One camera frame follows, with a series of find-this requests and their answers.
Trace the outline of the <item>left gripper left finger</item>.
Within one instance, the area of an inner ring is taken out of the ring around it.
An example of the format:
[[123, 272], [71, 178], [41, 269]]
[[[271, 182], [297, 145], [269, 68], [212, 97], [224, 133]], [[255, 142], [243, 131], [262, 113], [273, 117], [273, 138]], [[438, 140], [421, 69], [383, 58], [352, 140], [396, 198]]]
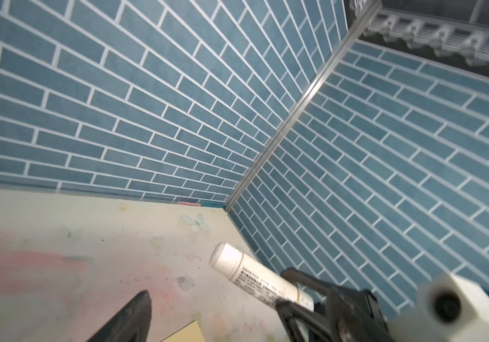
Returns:
[[138, 292], [102, 326], [88, 342], [147, 341], [152, 320], [152, 301], [147, 290]]

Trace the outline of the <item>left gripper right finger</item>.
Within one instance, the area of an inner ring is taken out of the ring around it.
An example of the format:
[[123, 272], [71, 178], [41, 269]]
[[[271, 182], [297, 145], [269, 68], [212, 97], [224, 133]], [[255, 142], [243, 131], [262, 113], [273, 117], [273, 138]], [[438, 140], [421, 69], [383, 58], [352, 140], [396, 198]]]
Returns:
[[291, 301], [278, 300], [275, 309], [290, 341], [338, 341], [332, 299], [314, 304], [312, 311]]

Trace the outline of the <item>white glue stick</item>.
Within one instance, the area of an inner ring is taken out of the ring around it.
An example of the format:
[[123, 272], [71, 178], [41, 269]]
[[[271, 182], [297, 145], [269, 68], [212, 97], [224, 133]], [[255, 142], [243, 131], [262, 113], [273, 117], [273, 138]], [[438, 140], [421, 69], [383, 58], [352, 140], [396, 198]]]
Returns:
[[290, 301], [314, 310], [309, 294], [226, 242], [215, 246], [210, 266], [267, 306], [274, 308], [279, 301]]

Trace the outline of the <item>yellow envelope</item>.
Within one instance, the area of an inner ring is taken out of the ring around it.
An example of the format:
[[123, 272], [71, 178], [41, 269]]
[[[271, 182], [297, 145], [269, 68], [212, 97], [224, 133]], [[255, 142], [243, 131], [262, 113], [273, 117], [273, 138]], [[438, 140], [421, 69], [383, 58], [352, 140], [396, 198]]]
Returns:
[[168, 336], [163, 342], [206, 342], [206, 340], [200, 329], [199, 323], [193, 321]]

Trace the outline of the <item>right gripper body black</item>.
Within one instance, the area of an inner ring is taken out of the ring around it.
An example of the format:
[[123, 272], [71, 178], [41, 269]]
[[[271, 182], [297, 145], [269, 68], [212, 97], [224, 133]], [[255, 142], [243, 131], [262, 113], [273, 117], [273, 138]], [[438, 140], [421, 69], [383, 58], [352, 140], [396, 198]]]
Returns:
[[338, 341], [392, 341], [378, 300], [368, 290], [354, 290], [324, 282], [295, 268], [285, 269], [280, 276], [293, 285], [301, 284], [332, 299], [332, 313]]

